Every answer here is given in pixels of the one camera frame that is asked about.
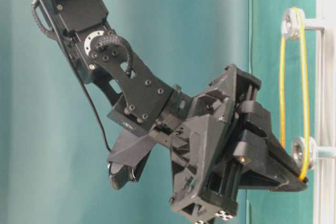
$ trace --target black cable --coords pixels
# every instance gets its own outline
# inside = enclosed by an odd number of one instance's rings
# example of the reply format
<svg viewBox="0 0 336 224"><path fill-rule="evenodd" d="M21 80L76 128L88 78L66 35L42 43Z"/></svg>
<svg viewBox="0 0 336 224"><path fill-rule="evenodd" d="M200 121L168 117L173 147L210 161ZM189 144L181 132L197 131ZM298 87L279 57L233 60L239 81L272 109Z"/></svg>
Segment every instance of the black cable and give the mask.
<svg viewBox="0 0 336 224"><path fill-rule="evenodd" d="M59 47L61 48L63 54L65 55L66 59L68 60L68 63L70 64L73 73L75 74L75 76L76 76L76 78L77 78L77 80L78 80L78 82L79 82L79 84L80 84L80 86L81 86L81 88L82 88L82 90L83 90L85 96L87 97L87 99L88 99L88 101L89 101L89 103L90 103L90 105L91 105L91 107L92 107L92 110L93 110L93 112L94 112L94 114L95 114L95 117L96 117L96 119L97 119L97 122L98 122L98 124L99 124L101 133L102 133L102 135L103 135L103 139L104 139L105 146L106 146L107 150L110 152L110 151L111 151L111 148L109 147L109 144L108 144L108 142L107 142L107 138L106 138L106 133L105 133L105 130L104 130L104 126L102 125L102 122L101 122L101 120L100 120L100 118L99 118L98 111L97 111L97 109L96 109L96 107L95 107L95 105L94 105L94 103L93 103L93 101L92 101L92 98L91 98L90 94L88 93L88 91L87 91L87 89L86 89L86 87L85 87L85 85L84 85L84 83L83 83L81 77L79 76L79 73L76 71L74 64L72 63L71 57L69 56L69 53L68 53L67 50L66 50L66 47L65 47L64 42L63 42L63 40L62 40L62 38L61 38L60 32L59 32L59 30L57 29L57 26L56 26L56 24L55 24L55 21L52 19L51 14L50 14L48 8L46 7L46 4L44 3L44 0L39 0L39 2L40 2L40 5L42 6L44 12L46 13L46 15L47 15L47 17L48 17L48 19L49 19L49 21L50 21L50 23L51 23L51 26L52 26L52 28L53 28L55 34L56 34L56 37L57 37L57 41L58 41Z"/></svg>

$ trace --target screw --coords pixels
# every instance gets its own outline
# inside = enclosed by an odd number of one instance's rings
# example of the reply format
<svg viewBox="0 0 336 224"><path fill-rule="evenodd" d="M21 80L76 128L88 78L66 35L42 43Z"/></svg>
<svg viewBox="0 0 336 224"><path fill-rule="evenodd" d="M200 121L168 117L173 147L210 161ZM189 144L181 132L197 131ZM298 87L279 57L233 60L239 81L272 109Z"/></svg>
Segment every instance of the screw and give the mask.
<svg viewBox="0 0 336 224"><path fill-rule="evenodd" d="M128 110L128 108L125 108L125 109L124 109L124 113L125 113L126 115L130 115L130 114L131 114L131 112Z"/></svg>
<svg viewBox="0 0 336 224"><path fill-rule="evenodd" d="M239 157L238 160L239 160L239 162L241 162L243 164L246 163L246 161L247 161L246 157Z"/></svg>
<svg viewBox="0 0 336 224"><path fill-rule="evenodd" d="M132 104L132 105L130 105L129 109L130 109L130 111L134 111L135 110L135 106Z"/></svg>
<svg viewBox="0 0 336 224"><path fill-rule="evenodd" d="M109 61L109 59L110 59L110 57L108 57L107 55L104 55L104 56L103 56L103 61L106 62L106 61Z"/></svg>

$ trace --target green backdrop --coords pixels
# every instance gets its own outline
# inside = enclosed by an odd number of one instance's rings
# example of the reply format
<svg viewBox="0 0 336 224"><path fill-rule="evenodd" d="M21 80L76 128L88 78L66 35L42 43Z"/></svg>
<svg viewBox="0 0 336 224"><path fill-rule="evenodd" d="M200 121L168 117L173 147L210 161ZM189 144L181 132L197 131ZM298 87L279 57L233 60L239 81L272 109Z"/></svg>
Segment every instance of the green backdrop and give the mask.
<svg viewBox="0 0 336 224"><path fill-rule="evenodd" d="M171 212L170 158L156 147L139 184L109 185L93 113L32 0L1 3L0 223L188 223ZM109 22L153 72L195 95L224 66L248 69L248 0L104 0ZM120 128L90 86L110 144ZM239 194L245 223L245 192Z"/></svg>
<svg viewBox="0 0 336 224"><path fill-rule="evenodd" d="M279 48L280 22L284 10L291 6L302 8L307 18L315 18L316 0L251 0L251 55L250 69L263 81L258 101L272 115L273 132L279 137ZM310 89L311 135L314 136L314 82L315 82L315 33L307 34L308 71ZM286 55L286 137L287 151L291 141L303 135L302 89L300 57L297 40L287 41ZM270 193L248 191L251 203L252 224L310 224L313 207L313 173L309 172L309 189L301 193Z"/></svg>

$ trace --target checkered marker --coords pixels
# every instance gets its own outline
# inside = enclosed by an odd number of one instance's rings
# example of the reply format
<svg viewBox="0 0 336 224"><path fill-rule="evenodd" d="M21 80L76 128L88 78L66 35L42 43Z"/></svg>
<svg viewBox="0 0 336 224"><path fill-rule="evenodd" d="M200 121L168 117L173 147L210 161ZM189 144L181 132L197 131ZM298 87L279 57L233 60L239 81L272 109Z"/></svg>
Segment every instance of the checkered marker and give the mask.
<svg viewBox="0 0 336 224"><path fill-rule="evenodd" d="M224 221L233 219L232 215L229 215L226 211L223 210L215 213L215 216L221 218Z"/></svg>

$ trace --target white metal frame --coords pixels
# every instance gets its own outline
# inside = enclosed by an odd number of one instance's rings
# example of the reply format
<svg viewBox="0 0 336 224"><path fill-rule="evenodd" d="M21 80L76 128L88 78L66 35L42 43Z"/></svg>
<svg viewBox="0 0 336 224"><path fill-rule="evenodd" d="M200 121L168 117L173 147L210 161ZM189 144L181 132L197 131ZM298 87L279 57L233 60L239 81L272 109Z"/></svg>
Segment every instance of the white metal frame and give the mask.
<svg viewBox="0 0 336 224"><path fill-rule="evenodd" d="M315 139L319 146L336 147L336 1L316 0L317 32ZM314 224L336 224L334 159L321 159L314 171Z"/></svg>

